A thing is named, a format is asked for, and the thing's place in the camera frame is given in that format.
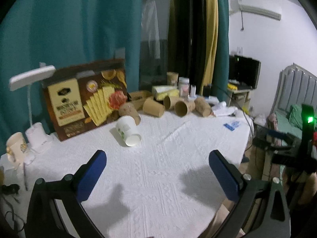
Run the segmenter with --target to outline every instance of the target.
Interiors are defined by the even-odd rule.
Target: clear jar
[[[180,77],[179,79],[180,97],[189,96],[189,78]]]

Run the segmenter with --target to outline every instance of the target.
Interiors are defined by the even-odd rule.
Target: black monitor
[[[229,79],[237,80],[251,89],[257,88],[260,75],[261,62],[251,57],[230,56]]]

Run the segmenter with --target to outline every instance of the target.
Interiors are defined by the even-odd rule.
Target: white tablecloth
[[[85,164],[97,149],[107,154],[107,166],[83,207],[105,237],[198,237],[213,219],[225,195],[208,164],[218,149],[239,166],[249,136],[245,119],[234,131],[223,124],[232,117],[183,118],[165,112],[161,118],[141,115],[142,142],[127,147],[115,123],[64,142],[54,137],[50,149],[36,154],[27,166],[29,190],[22,176],[5,172],[5,183],[19,183],[20,205],[15,211],[26,219],[31,190],[37,178],[60,180]]]

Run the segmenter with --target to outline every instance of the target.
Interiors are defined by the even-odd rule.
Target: teal curtain
[[[0,25],[0,155],[15,132],[29,127],[27,88],[9,79],[39,67],[110,59],[126,49],[128,91],[138,90],[142,0],[17,0]],[[33,122],[53,131],[40,83],[32,85]]]
[[[218,0],[218,38],[215,66],[212,77],[212,95],[219,101],[226,100],[223,91],[227,90],[229,77],[229,3],[228,0]]]

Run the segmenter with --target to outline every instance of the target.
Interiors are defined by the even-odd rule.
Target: padded headboard
[[[287,115],[294,104],[312,105],[317,110],[317,77],[295,63],[282,71],[273,112]]]

